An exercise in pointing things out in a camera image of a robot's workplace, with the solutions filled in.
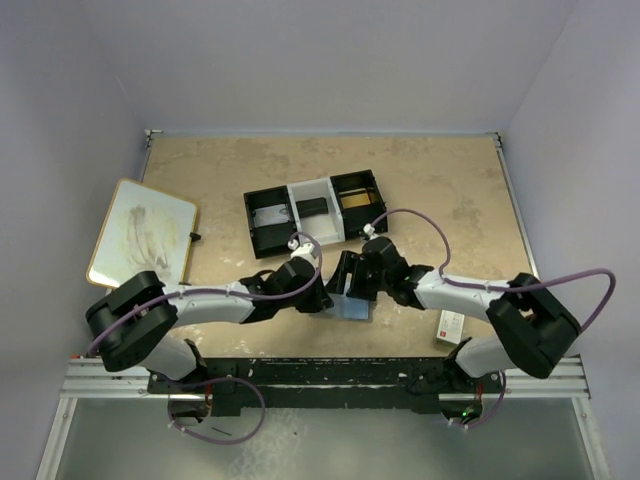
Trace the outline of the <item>grey card holder wallet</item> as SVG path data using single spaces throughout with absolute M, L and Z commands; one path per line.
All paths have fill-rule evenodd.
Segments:
M 371 303 L 367 300 L 347 296 L 350 281 L 347 280 L 341 294 L 329 293 L 333 306 L 311 317 L 321 319 L 346 320 L 351 322 L 371 322 Z

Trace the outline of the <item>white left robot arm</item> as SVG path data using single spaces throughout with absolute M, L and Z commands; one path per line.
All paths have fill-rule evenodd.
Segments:
M 206 363 L 193 341 L 171 336 L 174 328 L 253 324 L 289 308 L 314 314 L 333 306 L 319 270 L 299 256 L 275 271 L 215 287 L 171 289 L 155 272 L 143 271 L 89 307 L 85 317 L 93 340 L 87 353 L 98 355 L 109 372 L 141 366 L 194 392 L 205 382 Z

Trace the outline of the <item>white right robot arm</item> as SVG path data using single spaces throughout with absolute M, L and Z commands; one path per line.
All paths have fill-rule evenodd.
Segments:
M 366 242 L 360 253 L 344 251 L 327 291 L 374 302 L 380 292 L 397 304 L 454 312 L 490 324 L 494 334 L 465 340 L 445 366 L 446 383 L 467 391 L 480 377 L 518 368 L 539 379 L 549 377 L 581 333 L 560 301 L 531 274 L 490 281 L 478 289 L 465 277 L 442 278 L 432 266 L 411 265 L 387 237 Z

